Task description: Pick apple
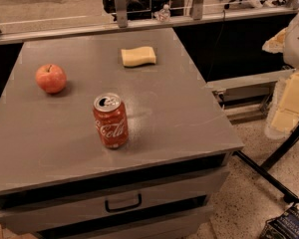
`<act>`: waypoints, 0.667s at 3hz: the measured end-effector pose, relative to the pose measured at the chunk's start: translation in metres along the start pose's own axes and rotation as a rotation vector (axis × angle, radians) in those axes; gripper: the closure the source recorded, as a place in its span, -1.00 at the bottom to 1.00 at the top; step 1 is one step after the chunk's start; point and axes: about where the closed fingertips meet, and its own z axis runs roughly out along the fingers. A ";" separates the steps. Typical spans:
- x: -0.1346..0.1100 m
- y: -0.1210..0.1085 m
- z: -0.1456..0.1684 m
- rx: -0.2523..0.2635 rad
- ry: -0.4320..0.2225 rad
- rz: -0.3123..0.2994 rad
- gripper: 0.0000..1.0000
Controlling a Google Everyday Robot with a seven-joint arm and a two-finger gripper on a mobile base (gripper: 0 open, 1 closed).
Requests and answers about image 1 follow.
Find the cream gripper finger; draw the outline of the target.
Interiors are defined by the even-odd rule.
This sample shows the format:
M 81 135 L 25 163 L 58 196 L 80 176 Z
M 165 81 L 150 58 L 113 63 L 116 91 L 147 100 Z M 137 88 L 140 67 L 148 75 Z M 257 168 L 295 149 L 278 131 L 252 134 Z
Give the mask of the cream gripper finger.
M 299 70 L 280 79 L 274 89 L 264 133 L 271 139 L 289 136 L 299 122 Z
M 272 54 L 282 53 L 284 49 L 285 35 L 286 29 L 282 29 L 264 43 L 262 50 Z

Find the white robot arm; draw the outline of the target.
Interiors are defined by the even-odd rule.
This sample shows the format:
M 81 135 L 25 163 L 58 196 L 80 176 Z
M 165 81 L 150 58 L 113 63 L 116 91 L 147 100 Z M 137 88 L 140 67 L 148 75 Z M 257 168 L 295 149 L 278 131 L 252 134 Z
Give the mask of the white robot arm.
M 265 135 L 280 139 L 290 135 L 299 122 L 299 12 L 286 28 L 264 43 L 262 50 L 281 53 L 283 61 L 294 69 L 275 84 L 266 119 Z

